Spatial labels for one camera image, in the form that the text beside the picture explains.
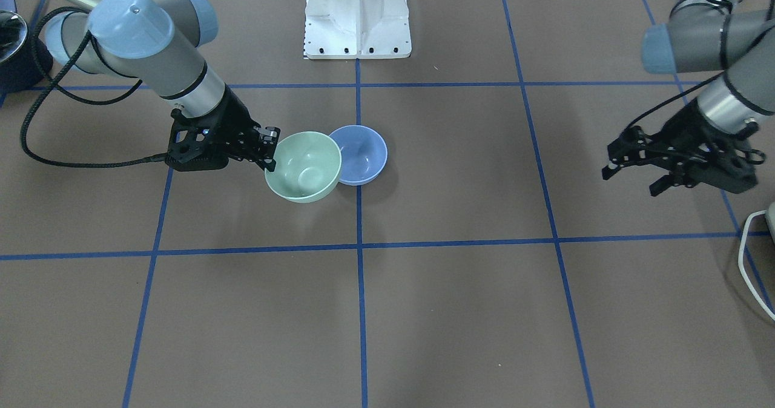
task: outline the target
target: bowl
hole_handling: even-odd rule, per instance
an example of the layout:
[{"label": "bowl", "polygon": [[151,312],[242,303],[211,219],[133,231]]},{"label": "bowl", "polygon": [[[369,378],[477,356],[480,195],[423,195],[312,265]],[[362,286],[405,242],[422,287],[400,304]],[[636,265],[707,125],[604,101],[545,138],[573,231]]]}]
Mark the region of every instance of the bowl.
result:
[{"label": "bowl", "polygon": [[294,203],[313,203],[335,187],[341,174],[337,143],[323,133],[305,131],[284,138],[274,151],[274,172],[263,173],[277,195]]},{"label": "bowl", "polygon": [[378,132],[363,125],[348,125],[331,138],[341,151],[341,184],[364,185],[373,181],[388,162],[388,146]]}]

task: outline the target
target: light blue joint cap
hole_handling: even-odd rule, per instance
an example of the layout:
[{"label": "light blue joint cap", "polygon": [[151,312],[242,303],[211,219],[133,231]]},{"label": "light blue joint cap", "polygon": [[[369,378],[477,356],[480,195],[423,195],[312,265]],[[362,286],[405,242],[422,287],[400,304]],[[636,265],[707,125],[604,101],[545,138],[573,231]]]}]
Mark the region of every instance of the light blue joint cap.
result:
[{"label": "light blue joint cap", "polygon": [[102,0],[89,14],[89,31],[119,58],[159,54],[175,36],[175,23],[153,0]]},{"label": "light blue joint cap", "polygon": [[189,0],[194,6],[196,17],[199,19],[199,45],[209,44],[218,36],[218,16],[216,9],[208,0]]},{"label": "light blue joint cap", "polygon": [[[67,18],[68,15],[69,13],[60,13],[56,15],[51,19],[46,28],[46,47],[49,49],[51,57],[62,66],[67,64],[67,61],[70,60],[70,56],[67,55],[67,50],[64,48],[64,41],[62,41],[62,25],[64,24],[64,19]],[[72,70],[83,72],[75,65]]]},{"label": "light blue joint cap", "polygon": [[676,59],[666,24],[654,25],[645,31],[641,60],[650,74],[676,73]]}]

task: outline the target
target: green bowl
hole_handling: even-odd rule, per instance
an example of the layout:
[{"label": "green bowl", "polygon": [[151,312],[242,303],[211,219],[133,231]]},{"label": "green bowl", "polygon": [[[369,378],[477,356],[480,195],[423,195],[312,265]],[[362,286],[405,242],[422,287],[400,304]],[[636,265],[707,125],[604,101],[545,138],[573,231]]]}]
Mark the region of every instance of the green bowl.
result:
[{"label": "green bowl", "polygon": [[341,152],[323,133],[305,131],[290,135],[274,151],[277,167],[264,171],[272,192],[294,203],[313,203],[328,195],[341,174]]}]

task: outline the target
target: white plastic stand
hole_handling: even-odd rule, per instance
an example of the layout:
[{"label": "white plastic stand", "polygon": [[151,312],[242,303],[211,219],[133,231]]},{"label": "white plastic stand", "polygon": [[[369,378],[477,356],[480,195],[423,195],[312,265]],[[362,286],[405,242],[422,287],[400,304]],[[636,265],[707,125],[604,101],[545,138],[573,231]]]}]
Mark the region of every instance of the white plastic stand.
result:
[{"label": "white plastic stand", "polygon": [[406,0],[307,0],[304,55],[318,59],[412,54]]}]

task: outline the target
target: blue bowl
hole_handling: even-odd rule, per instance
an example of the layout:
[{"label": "blue bowl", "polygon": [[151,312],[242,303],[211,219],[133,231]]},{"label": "blue bowl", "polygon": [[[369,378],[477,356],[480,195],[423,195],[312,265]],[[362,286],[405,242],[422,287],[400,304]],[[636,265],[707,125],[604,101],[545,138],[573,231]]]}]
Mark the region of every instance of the blue bowl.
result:
[{"label": "blue bowl", "polygon": [[341,184],[371,182],[388,162],[388,146],[378,132],[363,125],[348,125],[331,133],[341,151]]}]

